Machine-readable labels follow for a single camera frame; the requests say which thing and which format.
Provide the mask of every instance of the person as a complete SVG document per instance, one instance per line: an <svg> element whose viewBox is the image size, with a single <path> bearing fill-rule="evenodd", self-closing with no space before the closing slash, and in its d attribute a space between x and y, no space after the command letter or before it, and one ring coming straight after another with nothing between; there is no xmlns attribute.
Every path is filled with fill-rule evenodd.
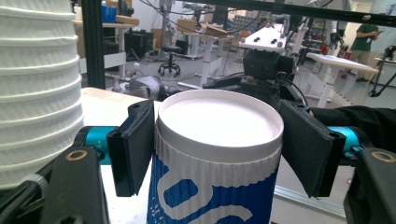
<svg viewBox="0 0 396 224"><path fill-rule="evenodd" d="M310 114L326 126L357 127L367 134L373 146L396 153L396 109L364 105L312 107Z"/></svg>
<svg viewBox="0 0 396 224"><path fill-rule="evenodd" d="M268 24L268 19L262 18L260 20L260 23L257 24L255 32L258 32L260 29L264 28L267 24Z"/></svg>
<svg viewBox="0 0 396 224"><path fill-rule="evenodd" d="M371 24L362 24L356 31L356 38L353 41L351 49L351 55L349 60L361 64L367 64L369 61L371 44L373 41L378 39L380 32L378 27ZM346 74L341 75L341 78L347 78L347 74L350 70L346 70ZM356 76L357 82L367 82L363 72L358 72Z"/></svg>

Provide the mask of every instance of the table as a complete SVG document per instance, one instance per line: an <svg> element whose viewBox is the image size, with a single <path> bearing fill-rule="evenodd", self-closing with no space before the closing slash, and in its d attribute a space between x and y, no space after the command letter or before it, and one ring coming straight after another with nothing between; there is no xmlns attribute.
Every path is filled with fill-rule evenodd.
<svg viewBox="0 0 396 224"><path fill-rule="evenodd" d="M379 61L380 63L382 62L381 58L375 58L377 61ZM382 67L382 72L379 75L378 78L378 83L377 84L382 84L385 85L391 78L392 76L395 74L395 69L396 68L396 61L391 61L389 59L385 60L385 63ZM391 81L389 83L390 86L396 87L396 80L393 79L393 81Z"/></svg>
<svg viewBox="0 0 396 224"><path fill-rule="evenodd" d="M145 99L104 91L95 88L82 89L82 106L85 125L118 126L127 118L127 107ZM155 102L155 113L161 103ZM118 198L109 165L101 165L107 208L111 223L144 224L148 211L150 167L138 196ZM347 179L353 168L339 167L328 199L308 199L297 176L285 160L281 160L276 178L276 189L271 220L277 223L322 223L345 224L342 200L347 192Z"/></svg>
<svg viewBox="0 0 396 224"><path fill-rule="evenodd" d="M271 44L271 41L276 39L277 42ZM280 32L273 27L264 27L257 31L256 33L248 36L245 39L245 43L239 41L240 48L246 49L258 49L258 50L267 50L267 51L274 51L274 52L283 52L285 51L287 37L284 36L283 38L280 37ZM282 46L278 47L277 43L281 42Z"/></svg>
<svg viewBox="0 0 396 224"><path fill-rule="evenodd" d="M73 21L74 25L78 28L82 28L82 21ZM105 55L105 68L119 66L120 67L120 76L125 77L125 62L126 62L126 53L125 53L125 42L124 42L124 31L129 28L133 28L132 24L123 24L123 23L103 23L103 27L105 28L114 28L116 29L116 34L118 34L119 41L119 53L116 54L108 54ZM79 60L79 72L81 74L87 73L87 63L85 58Z"/></svg>
<svg viewBox="0 0 396 224"><path fill-rule="evenodd" d="M316 54L316 53L307 53L306 57L311 58L315 61L317 61L316 68L314 68L314 71L318 71L318 73L321 70L322 65L326 65L326 71L325 71L325 78L324 80L321 80L318 78L318 76L314 75L314 72L311 72L309 75L308 79L308 88L306 89L307 97L312 97L312 98L319 98L318 102L318 107L324 107L326 105L327 99L331 93L332 90L332 85L334 84L335 78L338 75L338 72L340 69L346 68L346 69L355 69L358 71L363 71L363 72L370 72L370 73L377 73L378 70L361 64L361 63L355 63L347 59L343 58L337 58L332 55L322 55L322 54ZM314 85L322 85L324 86L320 96L315 96L315 95L310 95L309 93L311 92L311 87Z"/></svg>
<svg viewBox="0 0 396 224"><path fill-rule="evenodd" d="M228 35L227 37L219 37L219 36L211 36L211 35L205 35L205 34L200 34L200 33L182 33L182 34L191 36L194 38L204 37L206 39L204 66L202 69L200 85L194 86L194 85L184 83L184 82L177 83L180 86L185 86L185 87L199 90L203 87L204 84L206 84L207 79L209 78L210 74L212 74L213 72L216 72L214 74L214 76L212 76L212 77L216 77L218 75L218 71L219 71L219 68L221 67L221 62L222 62L222 49L224 47L224 41L228 40L232 36ZM216 56L218 58L215 61L211 62L210 56L211 56L211 52L212 52L213 43L215 41L219 41L219 47L218 47L218 51L216 54Z"/></svg>

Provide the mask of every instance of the stacked cup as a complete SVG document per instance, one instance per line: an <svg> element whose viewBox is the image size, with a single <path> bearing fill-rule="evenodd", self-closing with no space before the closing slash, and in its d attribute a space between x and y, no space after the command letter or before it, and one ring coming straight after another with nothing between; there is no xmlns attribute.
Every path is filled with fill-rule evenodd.
<svg viewBox="0 0 396 224"><path fill-rule="evenodd" d="M0 189L70 147L83 126L74 18L67 0L0 2Z"/></svg>

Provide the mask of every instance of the blue logo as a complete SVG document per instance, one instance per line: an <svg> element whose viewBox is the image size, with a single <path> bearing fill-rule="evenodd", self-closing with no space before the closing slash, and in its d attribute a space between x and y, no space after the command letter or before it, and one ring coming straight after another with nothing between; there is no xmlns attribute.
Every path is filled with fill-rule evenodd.
<svg viewBox="0 0 396 224"><path fill-rule="evenodd" d="M148 194L148 224L269 222L277 169L264 180L239 187L208 185L210 181L200 184L187 178L172 180L171 173L154 154Z"/></svg>

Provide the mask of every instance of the floor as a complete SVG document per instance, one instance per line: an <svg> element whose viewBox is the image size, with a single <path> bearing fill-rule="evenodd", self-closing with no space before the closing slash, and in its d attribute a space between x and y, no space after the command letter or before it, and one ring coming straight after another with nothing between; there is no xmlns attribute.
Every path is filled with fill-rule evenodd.
<svg viewBox="0 0 396 224"><path fill-rule="evenodd" d="M204 54L204 46L200 47L199 53ZM216 58L216 51L213 50L212 59ZM174 61L176 64L181 67L181 75L174 77L173 74L166 74L164 77L161 77L158 73L158 68L161 63L166 63L167 55L160 56L147 56L143 58L140 62L127 62L126 71L127 77L141 77L141 76L155 76L158 77L161 82L170 88L170 90L180 90L186 91L190 90L190 88L186 88L178 85L178 82L184 82L191 85L199 85L201 77L199 76L202 72L203 68L203 59L198 58L195 60L185 58L185 57L174 57ZM243 51L239 50L236 52L236 48L232 50L224 49L223 51L223 60L222 66L218 71L218 77L227 77L235 73L243 72L243 64L242 64ZM310 72L313 69L315 62L305 61L303 65L299 66L299 73L296 75L294 79L294 84L302 89L305 92L306 82L309 78ZM108 74L117 74L117 72L107 72ZM394 96L396 95L395 87L387 87L382 93L377 97L370 97L369 92L372 91L374 87L374 83L363 83L363 82L355 82L356 78L354 76L349 76L347 79L340 78L339 76L336 78L331 98L325 107L327 108L335 108L339 106L345 105L366 105L370 107L389 107L396 108L396 101L394 100ZM106 78L106 88L108 90L112 90L113 87L113 79ZM125 88L127 83L121 83L121 86ZM381 90L382 86L379 85L376 87L376 92ZM310 106L316 106L318 100L307 98L307 102Z"/></svg>

